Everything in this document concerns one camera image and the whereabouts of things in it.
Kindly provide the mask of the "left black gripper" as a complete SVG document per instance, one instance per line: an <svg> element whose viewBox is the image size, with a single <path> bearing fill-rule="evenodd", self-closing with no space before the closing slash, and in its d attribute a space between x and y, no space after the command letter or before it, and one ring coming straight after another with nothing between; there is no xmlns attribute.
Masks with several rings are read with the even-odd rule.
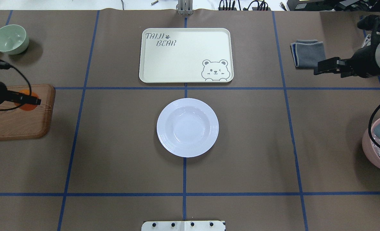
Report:
<svg viewBox="0 0 380 231"><path fill-rule="evenodd" d="M16 104L41 105L41 99L21 92L8 91L7 86L0 82L0 104L8 100Z"/></svg>

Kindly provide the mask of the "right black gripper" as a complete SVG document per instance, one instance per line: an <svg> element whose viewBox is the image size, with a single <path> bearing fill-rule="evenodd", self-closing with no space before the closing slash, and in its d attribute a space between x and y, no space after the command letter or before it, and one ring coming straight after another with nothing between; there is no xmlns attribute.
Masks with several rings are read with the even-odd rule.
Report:
<svg viewBox="0 0 380 231"><path fill-rule="evenodd" d="M341 78L359 76L370 78L380 75L380 68L375 58L376 48L364 47L357 50L349 59L341 60L339 57L331 57L319 61L314 69L314 75L324 73L340 74Z"/></svg>

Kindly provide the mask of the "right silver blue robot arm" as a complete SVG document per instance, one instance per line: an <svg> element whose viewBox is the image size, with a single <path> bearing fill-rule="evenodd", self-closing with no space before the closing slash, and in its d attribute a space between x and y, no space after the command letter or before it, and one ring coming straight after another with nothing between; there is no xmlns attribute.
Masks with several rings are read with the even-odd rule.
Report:
<svg viewBox="0 0 380 231"><path fill-rule="evenodd" d="M319 61L314 75L334 73L340 74L341 78L380 76L380 15L364 17L359 20L357 27L361 30L371 31L370 44L358 49L349 59L332 57Z"/></svg>

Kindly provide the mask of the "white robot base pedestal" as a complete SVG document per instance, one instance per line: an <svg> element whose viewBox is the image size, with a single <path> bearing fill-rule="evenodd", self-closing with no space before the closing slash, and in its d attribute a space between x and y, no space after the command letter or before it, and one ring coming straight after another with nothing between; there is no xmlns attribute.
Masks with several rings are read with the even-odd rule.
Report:
<svg viewBox="0 0 380 231"><path fill-rule="evenodd" d="M225 221L147 221L141 226L142 231L225 231Z"/></svg>

